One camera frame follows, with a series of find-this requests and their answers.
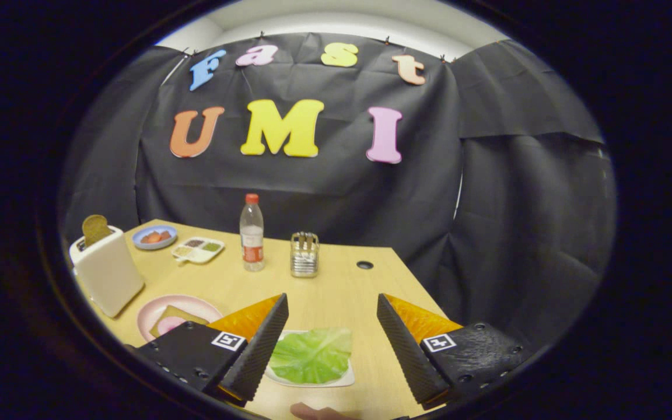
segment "wooden table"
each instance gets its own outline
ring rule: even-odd
[[[192,236],[211,237],[225,243],[219,255],[203,265],[179,265],[162,250],[139,250],[131,241],[134,232],[147,226],[166,224],[178,229],[181,244]],[[265,417],[295,418],[291,404],[304,402],[320,409],[332,407],[354,418],[389,420],[403,415],[419,415],[425,410],[408,388],[398,360],[378,322],[378,293],[389,293],[437,314],[443,314],[418,280],[392,248],[320,245],[320,268],[313,279],[290,274],[290,244],[264,239],[266,266],[251,273],[243,269],[240,236],[153,220],[125,233],[134,262],[146,280],[144,290],[115,319],[94,306],[97,316],[123,343],[146,344],[137,327],[137,313],[148,301],[162,295],[191,295],[214,305],[223,316],[285,292],[289,319],[286,330],[316,327],[347,327],[352,330],[352,356],[356,382],[340,388],[296,388],[261,378],[254,401],[245,409]],[[357,261],[370,261],[374,268],[358,268]]]

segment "small plate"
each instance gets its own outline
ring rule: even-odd
[[[168,231],[168,233],[170,233],[170,237],[168,237],[168,239],[165,239],[164,241],[160,242],[154,242],[154,244],[141,243],[142,237],[145,237],[152,232],[162,233],[165,230]],[[141,229],[140,231],[134,233],[133,236],[131,236],[131,241],[134,241],[134,245],[136,245],[136,247],[139,248],[140,250],[160,250],[162,248],[167,247],[170,244],[173,244],[173,242],[175,242],[176,239],[178,239],[178,231],[176,231],[176,228],[167,225],[149,226],[144,229]]]
[[[285,338],[287,334],[297,334],[297,333],[306,333],[307,330],[284,330],[282,332],[282,335],[279,336],[278,341],[282,341],[282,338]],[[346,373],[344,375],[336,380],[332,380],[331,382],[326,382],[326,383],[293,383],[288,380],[286,380],[283,377],[278,377],[277,374],[274,373],[274,370],[271,369],[269,365],[266,365],[266,372],[264,372],[264,375],[269,377],[270,380],[273,380],[274,382],[280,383],[281,385],[286,385],[286,386],[296,386],[297,388],[330,388],[334,386],[349,386],[349,385],[354,385],[354,369],[352,369],[352,358],[349,357],[349,367],[346,369]]]
[[[224,249],[225,243],[222,241],[210,239],[210,237],[194,236],[173,248],[171,253],[173,253],[176,261],[191,261],[192,263],[203,264]]]
[[[147,342],[155,340],[150,330],[155,326],[155,323],[160,319],[160,316],[165,312],[168,305],[183,309],[185,312],[194,314],[197,317],[202,317],[208,322],[214,322],[222,317],[222,314],[206,300],[188,295],[160,296],[147,302],[146,305],[139,309],[139,313],[136,315],[136,326],[139,327],[139,332]]]

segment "human hand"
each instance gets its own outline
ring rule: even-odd
[[[308,407],[304,403],[292,404],[290,406],[290,412],[294,417],[301,418],[302,420],[357,420],[356,418],[346,417],[346,415],[341,414],[331,407],[317,410]]]

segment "bottle label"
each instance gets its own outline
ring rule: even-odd
[[[264,236],[261,234],[241,234],[243,261],[258,263],[264,259]]]

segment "lettuce leaf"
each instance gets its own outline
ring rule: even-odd
[[[326,383],[341,378],[349,369],[352,331],[318,328],[291,333],[276,343],[269,360],[274,373],[292,383]]]

